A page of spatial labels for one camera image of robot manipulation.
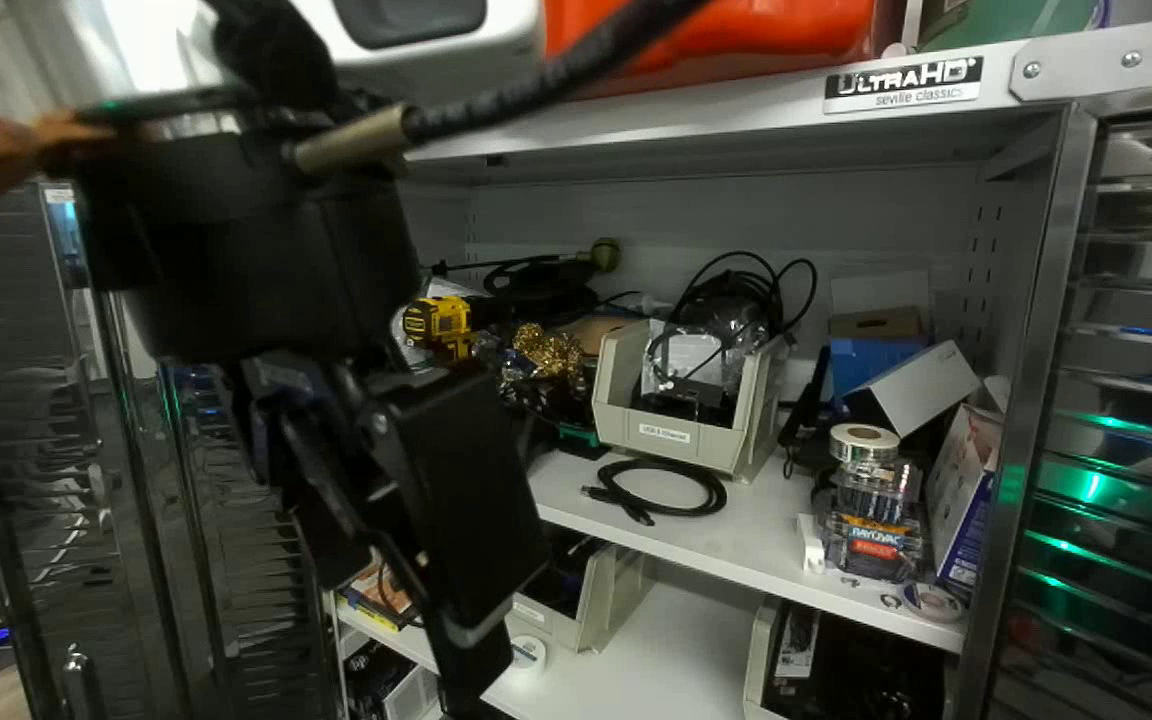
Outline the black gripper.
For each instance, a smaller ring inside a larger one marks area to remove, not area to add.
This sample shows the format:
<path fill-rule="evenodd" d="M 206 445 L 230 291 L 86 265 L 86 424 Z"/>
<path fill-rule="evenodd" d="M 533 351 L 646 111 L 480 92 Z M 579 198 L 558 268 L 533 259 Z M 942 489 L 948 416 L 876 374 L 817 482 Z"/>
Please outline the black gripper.
<path fill-rule="evenodd" d="M 483 369 L 249 362 L 256 466 L 284 489 L 320 584 L 379 558 L 410 593 L 450 720 L 490 720 L 506 616 L 543 567 L 517 426 Z"/>

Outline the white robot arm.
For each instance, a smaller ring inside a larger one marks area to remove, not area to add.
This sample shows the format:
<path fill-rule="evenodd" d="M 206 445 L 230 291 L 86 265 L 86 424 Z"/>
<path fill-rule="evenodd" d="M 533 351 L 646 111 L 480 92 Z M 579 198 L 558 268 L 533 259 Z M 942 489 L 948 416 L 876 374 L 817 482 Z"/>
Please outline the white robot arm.
<path fill-rule="evenodd" d="M 492 720 L 543 525 L 492 369 L 422 369 L 411 148 L 575 97 L 540 0 L 0 0 L 0 596 L 37 720 L 339 720 L 379 558 Z"/>

